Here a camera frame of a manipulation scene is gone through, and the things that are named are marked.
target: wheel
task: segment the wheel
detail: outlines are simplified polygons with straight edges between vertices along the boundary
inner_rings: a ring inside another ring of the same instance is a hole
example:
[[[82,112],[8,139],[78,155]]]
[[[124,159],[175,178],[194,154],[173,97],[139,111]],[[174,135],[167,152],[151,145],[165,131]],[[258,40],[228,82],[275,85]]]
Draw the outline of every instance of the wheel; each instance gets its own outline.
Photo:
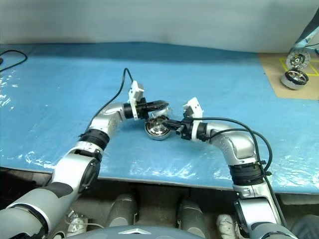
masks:
[[[288,69],[302,69],[308,66],[310,62],[310,54],[305,49],[292,50],[286,59]]]
[[[285,86],[292,90],[301,89],[308,80],[306,73],[296,68],[287,71],[280,79]]]
[[[170,135],[170,130],[162,124],[167,119],[166,116],[158,116],[145,122],[145,132],[151,139],[163,140]]]

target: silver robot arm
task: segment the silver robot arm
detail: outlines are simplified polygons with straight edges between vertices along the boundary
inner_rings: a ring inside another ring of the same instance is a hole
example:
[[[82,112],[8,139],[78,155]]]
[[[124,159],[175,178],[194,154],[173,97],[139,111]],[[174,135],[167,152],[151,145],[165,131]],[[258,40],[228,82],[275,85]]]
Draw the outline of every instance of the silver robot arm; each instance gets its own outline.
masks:
[[[126,119],[147,119],[148,112],[167,107],[164,101],[147,103],[144,89],[133,81],[129,102],[104,107],[91,121],[86,132],[61,158],[45,187],[34,189],[0,211],[1,239],[42,239],[60,222],[71,203],[94,184],[103,152]]]
[[[296,239],[282,226],[251,137],[242,132],[230,131],[210,139],[215,133],[232,127],[223,123],[203,123],[191,119],[201,118],[202,112],[197,99],[193,98],[184,105],[182,121],[167,120],[163,124],[176,130],[183,139],[202,140],[222,151],[232,176],[233,189],[238,196],[234,206],[242,235],[251,239]]]

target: black cable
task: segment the black cable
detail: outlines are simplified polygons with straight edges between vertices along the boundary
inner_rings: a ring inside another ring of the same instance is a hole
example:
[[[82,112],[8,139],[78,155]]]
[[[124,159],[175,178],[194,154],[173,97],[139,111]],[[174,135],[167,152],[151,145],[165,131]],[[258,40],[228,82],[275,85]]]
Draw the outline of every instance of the black cable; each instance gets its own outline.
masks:
[[[117,96],[119,96],[119,94],[121,93],[121,91],[122,91],[122,89],[123,89],[123,85],[124,85],[124,82],[125,82],[126,73],[129,74],[129,77],[130,77],[130,79],[131,79],[131,82],[133,82],[133,77],[132,77],[130,71],[128,70],[128,68],[124,68],[123,76],[122,76],[122,81],[121,81],[121,86],[120,86],[120,88],[119,88],[119,91],[118,91],[108,102],[106,102],[106,103],[94,114],[94,116],[91,118],[91,121],[90,121],[90,123],[88,124],[86,130],[88,130],[88,128],[90,127],[90,125],[91,125],[92,120],[94,119],[94,117],[96,117],[102,109],[104,109],[104,108],[105,108],[107,105],[109,105],[113,100],[115,100]]]
[[[216,136],[218,136],[218,135],[220,135],[222,133],[231,132],[231,131],[245,131],[245,132],[248,132],[248,130],[245,129],[245,128],[229,128],[229,129],[221,130],[221,131],[213,134],[208,139],[212,139],[212,138],[214,138],[214,137],[216,137]],[[265,172],[267,172],[267,170],[269,169],[269,167],[270,167],[270,165],[271,165],[271,163],[273,161],[273,151],[271,149],[271,146],[270,146],[269,142],[266,140],[266,138],[262,134],[260,134],[260,133],[258,133],[256,131],[253,131],[253,133],[255,135],[257,135],[259,138],[261,138],[264,141],[265,145],[267,146],[269,157],[268,157],[267,164],[266,164],[266,166],[264,168]]]
[[[10,68],[12,68],[12,67],[14,67],[14,66],[20,65],[21,63],[25,62],[25,61],[28,59],[28,56],[27,56],[26,54],[24,54],[22,51],[17,51],[17,50],[7,50],[7,51],[4,51],[4,52],[0,53],[0,56],[6,54],[6,53],[8,53],[8,52],[17,52],[17,53],[20,53],[20,54],[22,54],[22,55],[24,56],[24,59],[23,59],[22,61],[19,61],[18,63],[15,63],[15,64],[13,64],[13,65],[7,66],[7,67],[5,67],[5,68],[3,68],[3,69],[0,69],[0,72],[5,71],[5,70],[7,70],[7,69],[10,69]]]
[[[239,124],[241,126],[243,126],[245,129],[247,129],[247,131],[250,133],[251,135],[251,138],[253,139],[254,141],[254,145],[255,145],[255,150],[256,150],[256,157],[257,157],[257,161],[260,163],[260,170],[262,172],[262,175],[263,177],[265,178],[265,181],[268,185],[268,188],[269,188],[269,191],[270,191],[270,194],[274,200],[274,203],[276,205],[276,208],[277,208],[277,211],[278,211],[278,214],[279,214],[279,217],[282,221],[282,224],[284,227],[288,228],[287,227],[287,223],[286,223],[286,220],[285,220],[285,217],[284,217],[284,214],[280,208],[280,205],[278,203],[278,200],[276,198],[276,195],[274,193],[274,190],[267,178],[267,175],[266,175],[266,172],[264,170],[264,168],[262,167],[262,163],[261,163],[261,160],[260,160],[260,154],[259,154],[259,148],[258,148],[258,142],[256,140],[256,137],[254,135],[254,132],[247,126],[245,125],[244,123],[240,122],[240,121],[237,121],[237,120],[234,120],[234,119],[229,119],[229,118],[220,118],[220,117],[203,117],[203,118],[191,118],[193,120],[219,120],[219,121],[227,121],[227,122],[232,122],[232,123],[236,123],[236,124]]]
[[[308,46],[317,46],[317,45],[319,45],[319,42],[316,43],[316,44],[313,44],[313,45],[307,45],[306,47],[308,47]]]

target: floor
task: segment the floor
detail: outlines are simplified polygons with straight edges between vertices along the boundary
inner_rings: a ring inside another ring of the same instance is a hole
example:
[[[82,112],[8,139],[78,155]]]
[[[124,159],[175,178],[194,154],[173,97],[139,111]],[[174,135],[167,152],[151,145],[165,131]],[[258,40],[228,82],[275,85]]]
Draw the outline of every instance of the floor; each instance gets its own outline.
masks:
[[[3,209],[14,199],[36,187],[34,181],[29,181],[12,174],[12,170],[2,169],[0,208]],[[125,183],[99,180],[96,187],[86,195],[82,195],[71,206],[76,212],[90,218],[89,222],[104,225],[112,202],[122,193],[136,195],[139,207],[139,220],[137,225],[176,226],[176,208],[181,198],[191,198],[196,201],[205,214],[205,220],[212,239],[219,239],[216,230],[216,218],[219,214],[233,215],[232,203],[235,194],[232,191],[212,189],[187,188],[175,186],[162,186],[141,183]],[[282,205],[288,226],[306,214],[319,215],[319,205]],[[57,231],[64,230],[64,222],[58,226]]]

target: blue foam mat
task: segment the blue foam mat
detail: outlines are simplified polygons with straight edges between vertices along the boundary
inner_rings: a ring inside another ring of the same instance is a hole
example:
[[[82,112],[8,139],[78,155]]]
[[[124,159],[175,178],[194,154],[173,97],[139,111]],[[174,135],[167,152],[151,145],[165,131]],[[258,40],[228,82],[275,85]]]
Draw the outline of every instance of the blue foam mat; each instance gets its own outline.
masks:
[[[52,172],[91,116],[118,90],[123,69],[148,101],[166,100],[171,117],[197,97],[204,116],[240,120],[274,151],[270,181],[277,192],[319,192],[318,101],[277,98],[257,54],[152,43],[6,45],[27,62],[1,74],[2,167]],[[4,67],[20,57],[3,56]],[[128,99],[126,82],[116,102]],[[267,150],[261,144],[263,159]],[[111,139],[100,177],[231,188],[219,149],[173,135],[153,141],[142,121],[128,120]]]

